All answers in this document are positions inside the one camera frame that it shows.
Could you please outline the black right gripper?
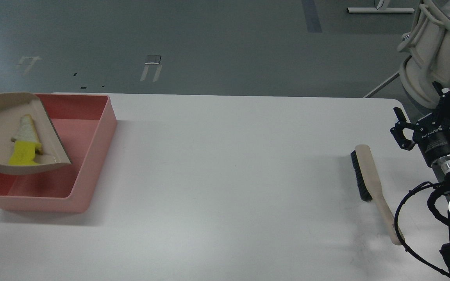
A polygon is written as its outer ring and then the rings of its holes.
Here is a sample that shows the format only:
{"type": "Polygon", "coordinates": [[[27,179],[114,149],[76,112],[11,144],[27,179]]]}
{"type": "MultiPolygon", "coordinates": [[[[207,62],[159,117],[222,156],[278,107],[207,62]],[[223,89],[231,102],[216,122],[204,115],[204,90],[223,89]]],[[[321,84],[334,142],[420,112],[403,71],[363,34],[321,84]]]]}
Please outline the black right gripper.
{"type": "Polygon", "coordinates": [[[437,81],[432,82],[432,85],[440,97],[433,113],[422,117],[415,124],[407,122],[400,107],[394,107],[397,122],[390,129],[399,148],[411,151],[417,144],[430,168],[438,159],[450,155],[450,88],[443,87],[437,81]],[[405,136],[405,129],[414,132],[412,139],[405,136]]]}

